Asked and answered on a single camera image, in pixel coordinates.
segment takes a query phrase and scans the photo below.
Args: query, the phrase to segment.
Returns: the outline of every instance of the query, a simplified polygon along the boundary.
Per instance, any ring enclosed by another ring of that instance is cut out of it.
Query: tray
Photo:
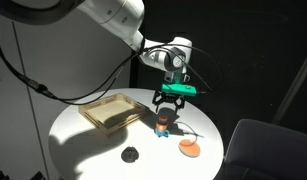
[[[79,113],[108,136],[135,122],[148,110],[122,93],[79,106]]]

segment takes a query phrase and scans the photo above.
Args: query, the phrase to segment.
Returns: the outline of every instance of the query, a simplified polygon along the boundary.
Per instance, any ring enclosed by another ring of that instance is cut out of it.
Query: white table
[[[152,104],[154,91],[144,89],[110,90],[105,96],[123,93],[146,105],[152,111],[114,136],[107,138],[78,112],[69,106],[55,120],[49,133],[49,152],[55,167],[66,180],[208,180],[218,173],[223,159],[223,142],[213,122],[198,108],[186,102],[177,112],[177,122],[188,124],[197,134],[200,156],[183,155],[178,144],[182,139],[195,139],[194,135],[157,137],[154,126],[157,120]],[[83,99],[90,100],[100,93]],[[159,114],[175,119],[173,104],[163,103]],[[180,129],[190,129],[178,124]],[[139,152],[134,163],[121,159],[122,151],[133,146]]]

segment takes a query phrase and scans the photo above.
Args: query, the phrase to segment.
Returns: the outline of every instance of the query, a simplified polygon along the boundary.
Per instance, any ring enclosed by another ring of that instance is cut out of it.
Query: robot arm
[[[184,96],[195,96],[193,86],[182,85],[189,80],[186,64],[190,60],[192,42],[180,37],[168,44],[145,39],[138,31],[144,18],[142,0],[51,0],[58,2],[45,9],[22,6],[16,3],[18,1],[22,0],[0,0],[0,14],[22,23],[44,25],[78,8],[129,45],[143,64],[165,71],[164,79],[168,83],[162,84],[162,90],[155,93],[155,105],[169,102],[177,109],[183,108]]]
[[[141,48],[163,44],[144,39],[138,31],[144,18],[142,0],[87,0],[79,5],[78,9],[89,15],[109,32],[121,38],[135,52],[139,52]],[[156,48],[154,51],[143,52],[139,57],[143,64],[165,71],[164,79],[166,81],[170,83],[185,82],[189,79],[186,75],[185,63],[189,63],[191,56],[191,49],[187,47],[191,47],[192,42],[177,37],[169,44],[180,44],[186,47],[164,46]]]

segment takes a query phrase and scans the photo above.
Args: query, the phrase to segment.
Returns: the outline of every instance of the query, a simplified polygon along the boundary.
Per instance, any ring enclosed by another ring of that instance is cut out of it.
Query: chair
[[[242,119],[224,159],[276,179],[307,179],[307,135],[277,125]]]

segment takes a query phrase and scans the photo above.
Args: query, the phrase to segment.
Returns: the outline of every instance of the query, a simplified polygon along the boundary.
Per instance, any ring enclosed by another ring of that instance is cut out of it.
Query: cable
[[[163,46],[182,46],[182,47],[187,47],[187,48],[191,48],[193,50],[197,50],[197,51],[200,51],[204,54],[206,54],[208,56],[209,59],[211,59],[215,64],[217,64],[212,58],[211,56],[206,53],[205,51],[201,50],[201,49],[198,49],[198,48],[195,48],[195,47],[190,47],[190,46],[186,46],[186,45],[181,45],[181,44],[163,44],[163,45],[158,45],[158,46],[153,46],[153,47],[150,47],[150,48],[144,48],[143,49],[143,52],[146,52],[146,51],[151,51],[151,50],[154,50],[154,51],[164,51],[167,53],[167,55],[169,56],[169,52],[173,53],[176,57],[178,57],[187,67],[189,67],[192,72],[206,85],[206,87],[212,91],[212,88],[203,80],[203,78],[189,65],[187,64],[179,55],[177,55],[175,52],[173,52],[172,50],[169,50],[167,48],[164,48]],[[13,75],[15,77],[17,77],[20,81],[22,81],[24,84],[26,84],[27,86],[29,86],[30,88],[34,89],[37,93],[40,93],[48,98],[51,98],[51,99],[54,99],[54,100],[58,100],[58,101],[61,101],[65,104],[69,104],[69,105],[85,105],[85,104],[89,104],[89,103],[92,103],[98,99],[100,99],[101,97],[103,97],[107,91],[112,87],[112,85],[115,83],[116,79],[118,78],[118,76],[120,75],[120,73],[122,72],[125,64],[127,64],[129,61],[131,61],[133,58],[135,57],[138,57],[139,56],[139,53],[136,53],[134,55],[131,55],[129,56],[128,58],[126,58],[123,62],[121,62],[116,68],[115,70],[109,75],[109,77],[99,86],[97,87],[95,90],[85,94],[85,95],[82,95],[82,96],[79,96],[79,97],[75,97],[75,98],[59,98],[57,96],[55,96],[53,93],[51,93],[48,88],[43,85],[43,84],[40,84],[30,78],[28,78],[27,76],[25,75],[22,75],[21,73],[19,73],[6,59],[3,51],[2,51],[2,48],[0,46],[0,57],[1,59],[3,60],[3,62],[5,63],[5,65],[7,66],[7,68],[13,73]],[[96,91],[98,91],[99,89],[101,89],[111,78],[112,76],[117,72],[117,70],[119,69],[119,72],[118,74],[115,76],[115,78],[112,80],[111,84],[109,85],[109,87],[97,98],[93,99],[93,100],[90,100],[88,102],[83,102],[83,103],[72,103],[72,102],[69,102],[69,101],[75,101],[75,100],[79,100],[79,99],[82,99],[82,98],[85,98],[93,93],[95,93]]]
[[[100,99],[101,97],[103,97],[106,92],[112,87],[112,85],[114,84],[114,82],[116,81],[116,79],[118,78],[118,76],[120,75],[120,73],[122,72],[125,64],[127,64],[130,60],[132,60],[133,58],[137,57],[138,56],[138,53],[134,54],[134,55],[131,55],[129,56],[128,58],[126,58],[122,63],[120,63],[118,65],[118,67],[116,67],[116,69],[110,74],[110,76],[98,87],[96,88],[95,90],[87,93],[86,95],[83,95],[83,96],[80,96],[80,97],[75,97],[75,98],[59,98],[59,97],[56,97],[53,93],[51,93],[48,88],[43,85],[43,84],[39,84],[38,82],[28,78],[27,76],[25,75],[22,75],[21,73],[19,73],[6,59],[2,49],[1,49],[1,46],[0,46],[0,57],[1,59],[3,60],[3,62],[5,63],[5,65],[7,66],[7,68],[13,73],[13,75],[15,77],[17,77],[19,80],[21,80],[24,84],[26,84],[27,86],[29,86],[30,88],[34,89],[36,92],[46,96],[46,97],[49,97],[51,99],[54,99],[54,100],[58,100],[58,101],[61,101],[65,104],[70,104],[70,105],[84,105],[84,104],[88,104],[88,103],[91,103],[91,102],[94,102],[98,99]],[[102,93],[99,97],[91,100],[91,101],[88,101],[88,102],[84,102],[84,103],[71,103],[71,102],[68,102],[68,101],[73,101],[73,100],[78,100],[78,99],[82,99],[86,96],[89,96],[91,94],[93,94],[94,92],[98,91],[100,88],[102,88],[110,79],[111,77],[116,73],[116,71],[119,70],[118,74],[115,76],[115,78],[112,80],[111,84],[109,85],[109,87],[105,90],[104,93]]]
[[[129,56],[127,59],[125,59],[122,63],[120,63],[115,70],[110,74],[110,76],[96,89],[94,89],[93,91],[83,95],[83,96],[79,96],[79,97],[75,97],[75,98],[59,98],[60,100],[63,101],[74,101],[74,100],[78,100],[78,99],[82,99],[85,98],[93,93],[95,93],[96,91],[98,91],[99,89],[101,89],[110,79],[111,77],[115,74],[115,72],[121,67],[123,69],[124,65],[127,64],[130,60],[132,60],[133,58],[135,58],[136,56],[138,56],[138,54],[134,54],[133,56]]]
[[[170,58],[169,56],[169,52],[173,53],[177,58],[179,58],[187,67],[189,67],[192,72],[203,82],[203,84],[210,90],[210,92],[213,91],[213,89],[206,83],[206,81],[194,70],[194,68],[192,68],[189,64],[187,64],[183,59],[182,57],[180,57],[179,55],[177,55],[174,51],[170,50],[170,49],[167,49],[167,48],[163,48],[163,47],[160,47],[161,49],[155,49],[155,50],[152,50],[150,52],[155,52],[155,51],[162,51],[162,52],[166,52],[166,54],[168,55],[168,57]]]
[[[190,48],[192,50],[196,50],[196,51],[199,51],[201,53],[203,53],[204,55],[206,55],[208,57],[209,60],[211,60],[215,65],[216,67],[218,68],[218,70],[220,71],[220,75],[221,75],[221,80],[220,80],[220,84],[223,83],[223,71],[222,71],[222,68],[221,66],[214,61],[214,59],[211,57],[211,55],[209,55],[207,52],[199,49],[199,48],[196,48],[196,47],[191,47],[191,46],[187,46],[187,45],[182,45],[182,44],[162,44],[162,45],[157,45],[157,46],[152,46],[152,47],[149,47],[149,48],[145,48],[144,49],[144,52],[152,52],[151,50],[154,50],[154,51],[159,51],[158,49],[155,49],[155,48],[161,48],[161,49],[165,49],[167,50],[168,52],[171,52],[173,53],[177,58],[179,58],[187,67],[189,67],[192,72],[203,82],[203,84],[212,92],[213,89],[206,83],[206,81],[195,71],[195,69],[193,67],[191,67],[189,64],[187,64],[180,56],[178,56],[175,52],[173,52],[172,50],[170,49],[167,49],[167,48],[164,48],[163,46],[182,46],[182,47],[186,47],[186,48]]]
[[[89,103],[92,103],[92,102],[95,102],[95,101],[97,101],[98,99],[100,99],[100,98],[102,98],[109,90],[110,90],[110,88],[112,87],[112,85],[114,84],[114,82],[116,81],[116,79],[118,78],[118,76],[120,75],[120,73],[122,72],[122,70],[123,70],[123,68],[124,68],[124,65],[125,64],[127,64],[130,60],[132,60],[134,57],[136,57],[136,56],[138,56],[138,54],[135,54],[135,55],[131,55],[130,57],[128,57],[126,60],[124,60],[118,67],[120,67],[121,66],[121,68],[120,68],[120,70],[119,70],[119,72],[118,72],[118,74],[115,76],[115,78],[112,80],[112,82],[111,82],[111,84],[109,85],[109,87],[108,88],[106,88],[106,90],[100,95],[100,96],[98,96],[97,98],[95,98],[95,99],[93,99],[93,100],[91,100],[91,101],[87,101],[87,102],[83,102],[83,103],[71,103],[71,102],[68,102],[66,99],[58,99],[59,101],[61,101],[61,102],[63,102],[63,103],[65,103],[65,104],[69,104],[69,105],[85,105],[85,104],[89,104]]]
[[[195,136],[195,140],[194,142],[197,141],[197,137],[200,136],[199,134],[197,134],[188,124],[184,123],[184,122],[178,122],[178,121],[175,121],[173,122],[174,124],[184,124],[185,126],[187,126],[188,128],[190,128],[190,130],[193,132],[193,135]]]

